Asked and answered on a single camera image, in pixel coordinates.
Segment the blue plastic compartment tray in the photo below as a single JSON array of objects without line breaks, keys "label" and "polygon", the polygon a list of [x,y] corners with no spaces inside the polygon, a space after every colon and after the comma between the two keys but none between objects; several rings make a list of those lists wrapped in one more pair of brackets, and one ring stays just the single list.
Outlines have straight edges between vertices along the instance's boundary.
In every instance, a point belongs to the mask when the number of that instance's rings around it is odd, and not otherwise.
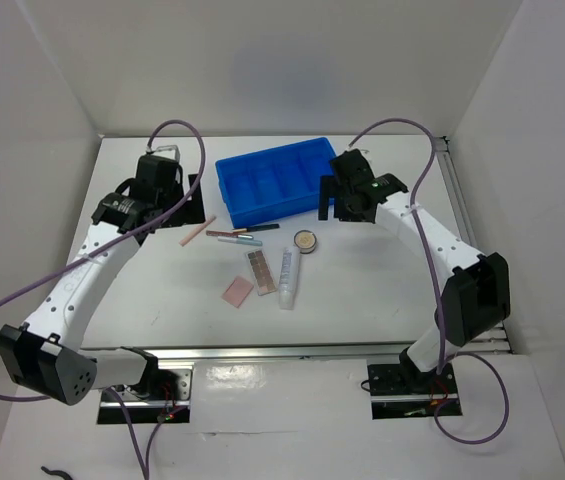
[{"label": "blue plastic compartment tray", "polygon": [[336,153],[325,137],[218,160],[219,189],[235,228],[316,210]]}]

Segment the red lip gloss tube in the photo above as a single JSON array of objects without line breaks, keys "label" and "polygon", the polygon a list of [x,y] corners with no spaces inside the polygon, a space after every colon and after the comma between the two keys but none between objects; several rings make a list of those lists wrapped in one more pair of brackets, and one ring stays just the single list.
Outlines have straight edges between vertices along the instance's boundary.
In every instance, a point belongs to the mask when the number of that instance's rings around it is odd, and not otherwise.
[{"label": "red lip gloss tube", "polygon": [[206,230],[206,236],[209,237],[237,237],[240,233],[227,232],[227,231],[216,231],[216,230]]}]

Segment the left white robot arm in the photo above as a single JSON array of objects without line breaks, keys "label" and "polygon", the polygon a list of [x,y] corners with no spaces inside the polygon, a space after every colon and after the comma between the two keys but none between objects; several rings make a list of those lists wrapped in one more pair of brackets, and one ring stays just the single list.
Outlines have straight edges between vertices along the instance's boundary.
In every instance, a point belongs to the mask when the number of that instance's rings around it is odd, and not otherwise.
[{"label": "left white robot arm", "polygon": [[85,351],[82,343],[109,287],[150,234],[204,222],[199,183],[198,175],[183,174],[177,158],[139,158],[135,176],[98,203],[76,268],[60,276],[20,326],[0,329],[0,357],[14,383],[69,406],[91,390],[118,385],[138,399],[155,394],[156,356],[135,347]]}]

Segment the white cosmetic tube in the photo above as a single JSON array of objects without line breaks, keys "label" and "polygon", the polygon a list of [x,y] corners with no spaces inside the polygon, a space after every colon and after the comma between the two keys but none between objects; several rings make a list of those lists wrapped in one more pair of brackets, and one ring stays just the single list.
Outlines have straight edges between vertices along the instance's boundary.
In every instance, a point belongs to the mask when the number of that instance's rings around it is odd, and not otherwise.
[{"label": "white cosmetic tube", "polygon": [[294,307],[300,266],[300,250],[293,246],[283,251],[278,282],[278,305],[283,310]]}]

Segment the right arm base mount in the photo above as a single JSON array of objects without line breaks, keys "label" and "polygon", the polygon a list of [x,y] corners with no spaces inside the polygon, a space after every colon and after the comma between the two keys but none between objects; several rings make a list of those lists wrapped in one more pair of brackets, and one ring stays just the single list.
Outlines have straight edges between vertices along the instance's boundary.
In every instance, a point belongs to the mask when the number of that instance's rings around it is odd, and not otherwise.
[{"label": "right arm base mount", "polygon": [[419,386],[407,383],[398,364],[371,364],[367,373],[360,387],[370,395],[374,420],[433,417],[440,405],[440,416],[462,415],[451,365],[445,366],[441,376]]}]

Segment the eyeshadow palette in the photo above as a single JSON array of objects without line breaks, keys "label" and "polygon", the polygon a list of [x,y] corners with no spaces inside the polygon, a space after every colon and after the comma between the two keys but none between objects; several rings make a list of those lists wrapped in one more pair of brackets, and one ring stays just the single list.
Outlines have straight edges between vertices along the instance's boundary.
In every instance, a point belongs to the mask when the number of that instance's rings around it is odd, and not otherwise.
[{"label": "eyeshadow palette", "polygon": [[255,288],[259,296],[277,291],[276,283],[262,249],[245,253],[245,257],[252,274]]}]

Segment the round powder compact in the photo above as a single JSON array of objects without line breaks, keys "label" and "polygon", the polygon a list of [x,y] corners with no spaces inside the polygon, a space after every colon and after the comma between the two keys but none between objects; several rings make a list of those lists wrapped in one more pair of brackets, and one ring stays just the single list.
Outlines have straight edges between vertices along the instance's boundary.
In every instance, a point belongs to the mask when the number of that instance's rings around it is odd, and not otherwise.
[{"label": "round powder compact", "polygon": [[294,245],[302,254],[310,254],[317,248],[317,236],[309,230],[300,230],[293,237]]}]

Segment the pink concealer stick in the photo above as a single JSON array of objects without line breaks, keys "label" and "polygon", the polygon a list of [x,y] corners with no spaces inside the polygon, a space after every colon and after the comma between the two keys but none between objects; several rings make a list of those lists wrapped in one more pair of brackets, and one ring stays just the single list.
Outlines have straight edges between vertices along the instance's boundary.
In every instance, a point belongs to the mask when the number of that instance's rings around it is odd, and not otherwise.
[{"label": "pink concealer stick", "polygon": [[179,245],[181,247],[186,246],[190,243],[196,236],[206,230],[214,221],[216,220],[215,215],[210,215],[209,218],[203,222],[202,224],[197,225],[193,228],[180,242]]}]

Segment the silver blue mascara tube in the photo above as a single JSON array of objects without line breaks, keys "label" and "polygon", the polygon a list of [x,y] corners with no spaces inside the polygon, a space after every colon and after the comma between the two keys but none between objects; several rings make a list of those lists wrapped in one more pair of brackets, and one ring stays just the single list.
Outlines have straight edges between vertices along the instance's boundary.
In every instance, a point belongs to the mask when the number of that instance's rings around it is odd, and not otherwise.
[{"label": "silver blue mascara tube", "polygon": [[248,246],[263,246],[263,242],[251,238],[241,238],[237,236],[219,236],[217,240],[222,243],[238,244],[238,245],[248,245]]}]

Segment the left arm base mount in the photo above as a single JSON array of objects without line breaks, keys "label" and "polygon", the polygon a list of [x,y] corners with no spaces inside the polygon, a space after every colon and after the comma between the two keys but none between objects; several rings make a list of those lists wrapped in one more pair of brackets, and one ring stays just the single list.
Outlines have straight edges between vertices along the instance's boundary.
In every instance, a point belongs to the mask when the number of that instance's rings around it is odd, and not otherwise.
[{"label": "left arm base mount", "polygon": [[192,383],[193,365],[175,363],[171,368],[161,368],[146,388],[116,385],[113,391],[123,401],[133,424],[187,424]]}]

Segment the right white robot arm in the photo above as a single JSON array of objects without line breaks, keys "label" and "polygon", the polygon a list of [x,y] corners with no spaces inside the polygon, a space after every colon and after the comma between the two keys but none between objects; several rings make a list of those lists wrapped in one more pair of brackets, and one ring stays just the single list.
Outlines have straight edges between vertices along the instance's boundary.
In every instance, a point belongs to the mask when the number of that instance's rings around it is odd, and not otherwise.
[{"label": "right white robot arm", "polygon": [[434,325],[403,351],[398,369],[403,388],[422,391],[447,356],[509,317],[508,263],[454,235],[411,199],[396,176],[375,175],[360,150],[335,157],[330,167],[320,181],[318,218],[376,224],[423,255],[433,275]]}]

